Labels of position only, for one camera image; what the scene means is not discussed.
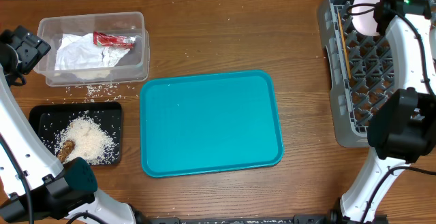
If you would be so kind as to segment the black tray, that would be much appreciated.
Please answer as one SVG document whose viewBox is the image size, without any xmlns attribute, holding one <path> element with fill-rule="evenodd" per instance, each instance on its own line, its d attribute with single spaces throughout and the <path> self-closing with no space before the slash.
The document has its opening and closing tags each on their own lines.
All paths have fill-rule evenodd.
<svg viewBox="0 0 436 224">
<path fill-rule="evenodd" d="M 36 106 L 29 123 L 56 157 L 67 142 L 75 148 L 65 163 L 83 158 L 89 165 L 114 165 L 120 161 L 122 107 L 117 102 Z"/>
</svg>

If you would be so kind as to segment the brown food scrap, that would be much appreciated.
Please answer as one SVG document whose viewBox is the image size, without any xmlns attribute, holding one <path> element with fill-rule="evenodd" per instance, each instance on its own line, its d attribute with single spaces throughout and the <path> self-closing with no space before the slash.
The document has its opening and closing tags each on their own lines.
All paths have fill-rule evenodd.
<svg viewBox="0 0 436 224">
<path fill-rule="evenodd" d="M 75 149 L 76 144 L 72 140 L 67 140 L 63 144 L 62 148 L 57 154 L 57 158 L 61 163 L 64 163 L 65 160 L 68 158 L 68 156 L 72 153 L 72 151 Z"/>
</svg>

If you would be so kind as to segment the wooden chopstick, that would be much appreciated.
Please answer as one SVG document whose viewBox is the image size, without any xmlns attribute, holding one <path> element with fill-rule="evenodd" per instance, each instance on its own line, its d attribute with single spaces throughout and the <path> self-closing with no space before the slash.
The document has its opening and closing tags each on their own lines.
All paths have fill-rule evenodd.
<svg viewBox="0 0 436 224">
<path fill-rule="evenodd" d="M 342 20 L 341 20 L 342 18 L 341 18 L 341 15 L 340 15 L 339 11 L 337 13 L 337 18 L 338 18 L 338 24 L 339 24 L 339 31 L 340 31 L 340 34 L 341 34 L 341 45 L 343 47 L 343 55 L 344 55 L 345 67 L 346 67 L 346 71 L 347 71 L 347 77 L 348 77 L 348 80 L 351 80 L 352 73 L 351 73 L 351 69 L 350 69 L 350 66 L 349 66 L 347 46 L 345 44 L 345 35 L 344 35 L 344 30 L 343 30 L 343 25 L 342 25 Z"/>
</svg>

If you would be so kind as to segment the teal serving tray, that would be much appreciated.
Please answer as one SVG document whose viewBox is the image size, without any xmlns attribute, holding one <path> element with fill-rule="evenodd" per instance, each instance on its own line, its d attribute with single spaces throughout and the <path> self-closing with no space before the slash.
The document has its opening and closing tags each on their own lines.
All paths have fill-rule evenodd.
<svg viewBox="0 0 436 224">
<path fill-rule="evenodd" d="M 160 78 L 140 91 L 140 155 L 153 178 L 278 164 L 283 137 L 262 70 Z"/>
</svg>

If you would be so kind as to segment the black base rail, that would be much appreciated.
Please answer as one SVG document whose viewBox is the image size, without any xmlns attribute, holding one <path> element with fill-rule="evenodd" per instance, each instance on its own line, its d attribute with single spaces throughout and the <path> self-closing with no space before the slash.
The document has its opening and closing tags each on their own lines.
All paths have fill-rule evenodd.
<svg viewBox="0 0 436 224">
<path fill-rule="evenodd" d="M 334 215 L 323 214 L 297 214 L 289 218 L 235 218 L 235 219 L 179 219 L 154 218 L 147 219 L 146 224 L 328 224 L 328 223 L 352 223 L 360 221 L 340 219 Z"/>
</svg>

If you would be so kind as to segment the pile of white rice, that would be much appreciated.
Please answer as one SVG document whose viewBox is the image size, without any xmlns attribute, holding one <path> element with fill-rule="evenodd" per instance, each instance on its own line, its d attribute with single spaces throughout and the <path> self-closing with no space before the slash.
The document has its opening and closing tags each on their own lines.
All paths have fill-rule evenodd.
<svg viewBox="0 0 436 224">
<path fill-rule="evenodd" d="M 37 134 L 56 158 L 65 141 L 75 142 L 64 163 L 78 157 L 89 165 L 114 165 L 121 160 L 119 110 L 47 112 L 41 116 Z"/>
</svg>

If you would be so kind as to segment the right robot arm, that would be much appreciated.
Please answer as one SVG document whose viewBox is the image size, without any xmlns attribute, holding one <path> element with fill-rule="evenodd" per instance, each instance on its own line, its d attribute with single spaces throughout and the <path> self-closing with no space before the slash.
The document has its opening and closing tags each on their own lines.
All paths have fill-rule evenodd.
<svg viewBox="0 0 436 224">
<path fill-rule="evenodd" d="M 435 0 L 325 0 L 317 15 L 337 142 L 369 150 L 317 222 L 386 223 L 385 194 L 435 148 Z"/>
</svg>

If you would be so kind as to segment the clear plastic bin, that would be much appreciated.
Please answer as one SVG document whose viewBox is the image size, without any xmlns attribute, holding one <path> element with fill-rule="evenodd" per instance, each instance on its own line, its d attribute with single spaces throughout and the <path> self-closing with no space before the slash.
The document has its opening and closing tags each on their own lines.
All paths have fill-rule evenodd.
<svg viewBox="0 0 436 224">
<path fill-rule="evenodd" d="M 48 86 L 139 82 L 149 75 L 149 35 L 140 12 L 44 18 L 50 51 L 34 67 Z"/>
</svg>

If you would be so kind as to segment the grey dishwasher rack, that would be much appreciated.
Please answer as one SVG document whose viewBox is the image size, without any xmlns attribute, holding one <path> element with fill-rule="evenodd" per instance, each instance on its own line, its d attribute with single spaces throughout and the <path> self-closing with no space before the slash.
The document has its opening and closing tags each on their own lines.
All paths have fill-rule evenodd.
<svg viewBox="0 0 436 224">
<path fill-rule="evenodd" d="M 337 142 L 366 147 L 370 120 L 398 89 L 435 90 L 435 0 L 431 18 L 395 16 L 384 35 L 373 17 L 380 0 L 324 0 L 317 11 L 329 61 L 330 105 Z M 352 73 L 348 80 L 337 13 L 340 12 Z"/>
</svg>

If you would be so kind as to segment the red sauce packet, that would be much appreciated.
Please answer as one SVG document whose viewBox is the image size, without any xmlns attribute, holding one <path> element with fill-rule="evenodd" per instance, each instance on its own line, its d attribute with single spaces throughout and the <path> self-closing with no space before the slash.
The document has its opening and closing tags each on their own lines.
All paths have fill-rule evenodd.
<svg viewBox="0 0 436 224">
<path fill-rule="evenodd" d="M 93 43 L 96 46 L 131 49 L 134 47 L 135 42 L 136 37 L 108 35 L 97 31 L 93 32 Z"/>
</svg>

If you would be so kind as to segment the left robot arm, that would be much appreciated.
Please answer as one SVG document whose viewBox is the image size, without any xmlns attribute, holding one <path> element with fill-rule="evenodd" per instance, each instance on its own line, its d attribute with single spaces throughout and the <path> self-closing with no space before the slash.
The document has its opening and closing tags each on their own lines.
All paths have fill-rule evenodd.
<svg viewBox="0 0 436 224">
<path fill-rule="evenodd" d="M 147 223 L 139 210 L 98 188 L 84 159 L 62 164 L 16 103 L 11 86 L 25 85 L 25 75 L 49 50 L 22 26 L 1 33 L 1 182 L 8 196 L 1 217 L 8 223 L 47 217 L 68 223 Z"/>
</svg>

